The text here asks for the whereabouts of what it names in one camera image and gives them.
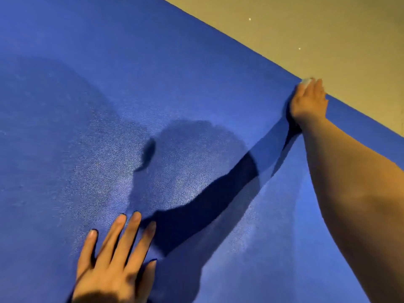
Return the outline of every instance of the textured blue surface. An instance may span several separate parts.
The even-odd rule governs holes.
[[[0,0],[0,301],[63,302],[87,231],[140,210],[154,303],[366,302],[282,150],[298,82],[164,0]],[[403,138],[328,118],[404,168]]]

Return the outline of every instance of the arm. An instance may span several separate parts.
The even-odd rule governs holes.
[[[303,131],[324,221],[372,303],[404,302],[404,172],[325,118],[321,80],[299,85]]]

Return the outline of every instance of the beige wall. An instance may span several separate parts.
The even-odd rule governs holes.
[[[404,136],[404,0],[167,0]]]

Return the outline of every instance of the hand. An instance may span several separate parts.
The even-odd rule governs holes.
[[[328,100],[323,81],[312,78],[310,83],[300,83],[290,102],[290,114],[304,130],[305,127],[320,119],[325,119]]]
[[[156,262],[152,261],[146,266],[136,289],[135,281],[155,233],[154,221],[145,229],[139,244],[134,248],[134,252],[125,266],[140,221],[140,213],[135,212],[114,251],[119,234],[126,222],[126,216],[119,215],[101,246],[94,266],[91,257],[98,234],[96,230],[88,233],[78,260],[73,302],[95,301],[96,297],[101,298],[97,302],[105,302],[105,300],[108,302],[119,301],[119,303],[147,302],[154,282]]]

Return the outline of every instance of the forearm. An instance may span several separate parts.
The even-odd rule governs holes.
[[[326,119],[302,129],[336,244],[372,302],[404,299],[404,172]]]

